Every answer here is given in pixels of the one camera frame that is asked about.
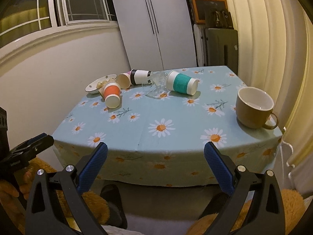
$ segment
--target plastic cup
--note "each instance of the plastic cup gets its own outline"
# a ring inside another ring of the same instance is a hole
[[[130,82],[132,85],[150,84],[151,80],[148,80],[151,71],[144,70],[131,70]]]
[[[166,88],[193,96],[198,88],[198,80],[177,71],[171,71],[166,79]]]
[[[130,75],[128,73],[119,74],[116,78],[117,83],[120,85],[121,89],[127,89],[130,87]]]
[[[105,105],[110,109],[115,109],[120,105],[121,98],[120,98],[121,87],[118,83],[112,82],[105,86],[103,97],[105,101]]]

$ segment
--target window sill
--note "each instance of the window sill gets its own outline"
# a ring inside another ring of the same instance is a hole
[[[109,21],[108,23],[88,23],[88,24],[77,24],[70,26],[59,26],[50,27],[44,30],[25,35],[4,47],[0,48],[0,66],[6,60],[12,56],[24,51],[26,48],[50,40],[52,38],[59,37],[64,34],[87,31],[92,29],[102,28],[116,28],[118,23],[116,21]]]

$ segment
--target mug rim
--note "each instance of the mug rim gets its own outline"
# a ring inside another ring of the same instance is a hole
[[[244,101],[244,100],[241,98],[241,96],[240,96],[240,91],[241,91],[242,89],[246,89],[246,88],[255,89],[255,90],[257,90],[257,91],[261,91],[262,93],[266,94],[266,95],[270,98],[270,100],[272,101],[272,107],[271,107],[270,109],[256,109],[255,107],[253,107],[253,106],[251,106],[250,104],[248,104],[248,103],[247,103],[246,101]],[[259,88],[257,88],[257,87],[246,86],[246,87],[240,88],[239,91],[238,91],[237,96],[240,98],[240,100],[241,100],[245,105],[247,105],[247,106],[249,106],[250,108],[253,108],[253,109],[255,109],[255,110],[259,110],[259,111],[270,111],[270,110],[272,110],[272,109],[274,108],[274,100],[273,100],[273,98],[272,98],[267,92],[265,92],[264,90],[259,89]]]

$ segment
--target white bowl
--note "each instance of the white bowl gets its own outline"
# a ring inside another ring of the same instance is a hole
[[[98,83],[98,82],[102,82],[102,81],[104,81],[104,80],[109,80],[109,79],[116,79],[116,77],[117,77],[116,74],[110,74],[110,75],[104,76],[104,77],[102,77],[102,78],[99,78],[99,79],[95,80],[94,82],[90,83],[90,84],[86,87],[85,91],[86,91],[87,93],[89,93],[89,94],[96,94],[96,93],[99,93],[98,90],[99,90],[100,88],[97,88],[97,83]]]

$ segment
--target light blue tablecloth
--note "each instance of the light blue tablecloth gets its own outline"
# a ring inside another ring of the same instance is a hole
[[[53,134],[61,163],[76,164],[103,141],[109,155],[99,179],[195,186],[216,183],[203,156],[208,140],[250,171],[272,162],[282,133],[239,124],[234,109],[245,84],[229,68],[176,71],[199,80],[195,96],[169,92],[153,99],[145,96],[150,85],[140,85],[122,90],[121,105],[113,110],[100,95],[82,98]]]

